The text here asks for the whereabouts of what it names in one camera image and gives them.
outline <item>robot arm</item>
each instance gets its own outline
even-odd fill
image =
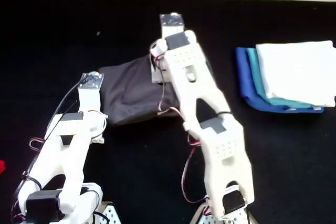
[[[180,101],[183,126],[199,140],[205,160],[204,183],[212,214],[225,223],[247,223],[245,208],[254,201],[251,164],[243,127],[231,114],[206,64],[195,34],[184,30],[181,15],[161,15],[162,39],[151,48],[162,75],[152,67],[153,82],[170,81]],[[196,100],[203,99],[217,117],[199,122]]]
[[[83,166],[90,143],[104,143],[106,117],[99,111],[103,74],[83,74],[81,80],[79,112],[53,117],[43,148],[18,193],[26,223],[92,223],[92,213],[101,204],[100,186],[83,184]],[[65,175],[62,189],[42,190],[59,174]]]

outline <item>blue towel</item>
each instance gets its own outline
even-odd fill
[[[286,100],[282,98],[267,98],[264,90],[264,84],[262,82],[260,66],[258,60],[258,53],[255,48],[246,48],[248,53],[248,58],[250,62],[250,67],[252,71],[253,82],[256,87],[258,95],[260,95],[266,102],[272,105],[287,105],[291,108],[310,108],[311,104],[300,103],[296,101]]]
[[[324,111],[324,108],[321,108],[320,110],[314,110],[313,108],[291,109],[286,105],[271,105],[267,103],[258,95],[254,86],[246,48],[236,48],[236,59],[238,66],[240,95],[254,109],[276,113],[321,113]]]

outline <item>stack of folded cloth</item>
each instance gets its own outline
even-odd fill
[[[335,106],[332,41],[236,48],[240,93],[260,111],[321,113]]]

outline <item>teal towel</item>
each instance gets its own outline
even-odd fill
[[[255,48],[247,48],[248,58],[250,60],[251,72],[254,85],[256,87],[258,95],[260,95],[266,102],[272,105],[287,105],[291,108],[311,108],[311,104],[300,103],[296,101],[290,101],[282,98],[267,98],[264,90],[264,84],[262,82],[260,66],[258,60],[257,50]]]

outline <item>black tablecloth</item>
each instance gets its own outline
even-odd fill
[[[160,13],[180,12],[195,31],[220,89],[244,126],[261,224],[334,223],[336,113],[271,114],[239,97],[234,48],[262,42],[333,39],[336,4],[258,0],[0,0],[1,223],[49,117],[82,72],[141,57],[160,36]],[[91,145],[85,181],[102,186],[123,223],[188,223],[196,205],[180,179],[190,151],[181,120],[108,129]],[[200,150],[186,188],[205,194]]]

